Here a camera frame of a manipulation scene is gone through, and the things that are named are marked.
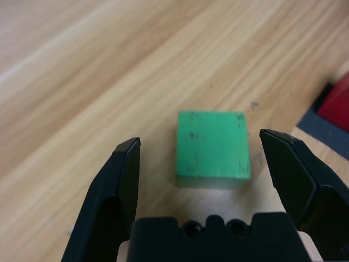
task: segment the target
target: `screw hole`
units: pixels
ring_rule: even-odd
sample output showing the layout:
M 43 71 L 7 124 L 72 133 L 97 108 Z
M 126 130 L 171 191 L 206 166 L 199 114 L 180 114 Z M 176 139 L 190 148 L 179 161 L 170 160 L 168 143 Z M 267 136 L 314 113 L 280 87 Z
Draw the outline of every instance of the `screw hole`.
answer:
M 182 230 L 187 237 L 193 239 L 198 236 L 202 230 L 202 227 L 196 221 L 189 221 L 182 226 Z
M 230 222 L 228 222 L 227 226 L 230 229 L 231 233 L 236 236 L 244 236 L 248 232 L 248 227 L 245 222 L 239 219 L 231 220 Z

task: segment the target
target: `red object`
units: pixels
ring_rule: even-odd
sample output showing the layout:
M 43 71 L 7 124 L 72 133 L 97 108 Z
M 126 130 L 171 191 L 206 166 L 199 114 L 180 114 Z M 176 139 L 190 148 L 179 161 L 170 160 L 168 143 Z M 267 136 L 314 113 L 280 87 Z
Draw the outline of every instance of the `red object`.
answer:
M 317 114 L 349 132 L 349 72 L 332 88 Z

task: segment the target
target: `table surface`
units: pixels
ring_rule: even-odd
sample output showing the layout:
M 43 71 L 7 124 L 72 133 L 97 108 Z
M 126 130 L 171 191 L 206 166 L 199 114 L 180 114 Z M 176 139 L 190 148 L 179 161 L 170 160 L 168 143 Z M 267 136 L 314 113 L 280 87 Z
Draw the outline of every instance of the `table surface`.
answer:
M 283 210 L 261 128 L 304 140 L 349 184 L 349 162 L 295 127 L 349 70 L 348 12 L 347 0 L 1 1 L 0 260 L 59 261 L 89 184 L 133 136 L 137 217 L 249 223 Z M 246 187 L 176 187 L 180 110 L 245 112 Z

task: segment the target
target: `green block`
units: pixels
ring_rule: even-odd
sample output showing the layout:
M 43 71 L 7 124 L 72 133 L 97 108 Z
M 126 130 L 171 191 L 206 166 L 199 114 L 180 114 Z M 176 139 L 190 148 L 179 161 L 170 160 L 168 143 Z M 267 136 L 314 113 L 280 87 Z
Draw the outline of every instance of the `green block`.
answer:
M 180 112 L 177 184 L 237 188 L 250 179 L 246 118 L 242 112 Z

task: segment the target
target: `wooden table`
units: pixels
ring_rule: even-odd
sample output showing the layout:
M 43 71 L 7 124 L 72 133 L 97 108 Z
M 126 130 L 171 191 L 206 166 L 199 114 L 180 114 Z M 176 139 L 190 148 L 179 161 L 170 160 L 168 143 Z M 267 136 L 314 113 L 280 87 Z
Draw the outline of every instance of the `wooden table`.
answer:
M 137 217 L 282 210 L 260 128 L 303 139 L 349 184 L 349 163 L 295 128 L 349 69 L 348 13 L 347 0 L 1 1 L 0 260 L 59 261 L 89 184 L 133 136 Z M 246 113 L 245 188 L 176 187 L 179 110 Z

